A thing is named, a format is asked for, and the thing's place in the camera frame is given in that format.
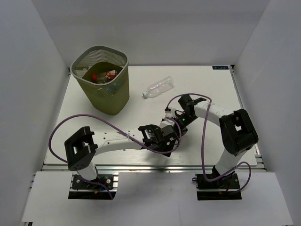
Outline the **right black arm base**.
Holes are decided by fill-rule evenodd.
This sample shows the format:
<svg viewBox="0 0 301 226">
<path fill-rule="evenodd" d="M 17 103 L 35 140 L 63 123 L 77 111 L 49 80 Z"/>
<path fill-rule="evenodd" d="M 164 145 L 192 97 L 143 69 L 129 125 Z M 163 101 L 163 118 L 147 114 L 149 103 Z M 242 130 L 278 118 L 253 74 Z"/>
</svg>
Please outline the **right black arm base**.
<svg viewBox="0 0 301 226">
<path fill-rule="evenodd" d="M 241 200 L 239 179 L 236 173 L 213 182 L 205 180 L 203 174 L 196 174 L 192 182 L 197 187 L 198 201 Z"/>
</svg>

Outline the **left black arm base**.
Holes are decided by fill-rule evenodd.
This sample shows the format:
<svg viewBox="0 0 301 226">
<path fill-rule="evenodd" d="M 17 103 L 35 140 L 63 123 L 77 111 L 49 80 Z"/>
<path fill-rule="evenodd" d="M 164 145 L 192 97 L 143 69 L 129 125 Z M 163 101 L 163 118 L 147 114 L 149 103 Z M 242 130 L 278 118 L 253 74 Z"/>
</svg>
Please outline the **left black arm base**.
<svg viewBox="0 0 301 226">
<path fill-rule="evenodd" d="M 112 200 L 115 197 L 118 185 L 118 176 L 113 174 L 99 174 L 99 181 L 105 185 L 108 191 L 101 185 L 83 181 L 79 175 L 73 174 L 69 189 L 69 200 Z"/>
</svg>

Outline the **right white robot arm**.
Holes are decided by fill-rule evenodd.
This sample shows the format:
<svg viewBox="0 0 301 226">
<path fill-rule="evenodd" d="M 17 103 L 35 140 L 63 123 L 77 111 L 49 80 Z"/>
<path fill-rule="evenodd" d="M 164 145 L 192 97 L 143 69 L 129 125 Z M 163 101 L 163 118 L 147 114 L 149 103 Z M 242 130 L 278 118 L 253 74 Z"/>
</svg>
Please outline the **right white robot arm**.
<svg viewBox="0 0 301 226">
<path fill-rule="evenodd" d="M 242 156 L 259 141 L 248 112 L 244 109 L 228 110 L 220 107 L 204 95 L 199 95 L 197 99 L 192 99 L 190 94 L 182 94 L 178 97 L 182 113 L 173 113 L 173 116 L 181 129 L 185 129 L 198 118 L 204 119 L 201 137 L 202 165 L 205 164 L 206 124 L 209 121 L 220 128 L 223 153 L 214 165 L 212 175 L 210 177 L 203 175 L 207 182 L 213 182 L 216 187 L 225 187 L 230 181 L 229 174 L 240 165 Z"/>
</svg>

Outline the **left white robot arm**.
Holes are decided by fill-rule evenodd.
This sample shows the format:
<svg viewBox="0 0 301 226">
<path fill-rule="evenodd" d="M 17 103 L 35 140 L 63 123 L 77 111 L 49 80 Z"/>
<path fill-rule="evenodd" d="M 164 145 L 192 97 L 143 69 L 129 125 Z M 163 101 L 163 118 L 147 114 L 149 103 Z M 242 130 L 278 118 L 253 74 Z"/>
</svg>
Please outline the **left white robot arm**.
<svg viewBox="0 0 301 226">
<path fill-rule="evenodd" d="M 152 124 L 140 126 L 125 135 L 121 132 L 93 132 L 86 126 L 69 137 L 64 142 L 64 147 L 68 169 L 78 172 L 83 182 L 94 188 L 99 184 L 99 176 L 92 163 L 94 156 L 117 150 L 141 150 L 148 147 L 169 157 L 179 140 L 180 132 L 176 125 L 166 125 L 163 128 Z"/>
</svg>

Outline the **small red cap bottle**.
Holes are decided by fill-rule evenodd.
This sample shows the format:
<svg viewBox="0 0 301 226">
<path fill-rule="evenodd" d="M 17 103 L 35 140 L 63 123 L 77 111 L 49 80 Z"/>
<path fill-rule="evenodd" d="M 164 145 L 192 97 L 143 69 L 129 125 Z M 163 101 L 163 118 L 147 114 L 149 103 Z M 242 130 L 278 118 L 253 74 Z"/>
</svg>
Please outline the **small red cap bottle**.
<svg viewBox="0 0 301 226">
<path fill-rule="evenodd" d="M 102 72 L 102 73 L 98 73 L 98 74 L 95 73 L 92 75 L 92 81 L 97 84 L 104 84 L 104 83 L 110 82 L 116 76 L 117 76 L 116 70 Z"/>
</svg>

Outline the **blue label blue cap bottle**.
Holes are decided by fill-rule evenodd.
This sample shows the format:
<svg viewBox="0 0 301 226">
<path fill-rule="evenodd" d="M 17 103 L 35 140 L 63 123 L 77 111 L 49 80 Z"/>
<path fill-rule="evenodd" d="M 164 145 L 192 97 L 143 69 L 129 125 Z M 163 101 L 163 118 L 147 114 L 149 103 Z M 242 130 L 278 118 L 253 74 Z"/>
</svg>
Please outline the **blue label blue cap bottle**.
<svg viewBox="0 0 301 226">
<path fill-rule="evenodd" d="M 100 86 L 97 89 L 97 93 L 101 96 L 111 96 L 111 95 L 115 95 L 119 89 L 120 89 L 120 83 L 117 82 L 105 86 Z"/>
</svg>

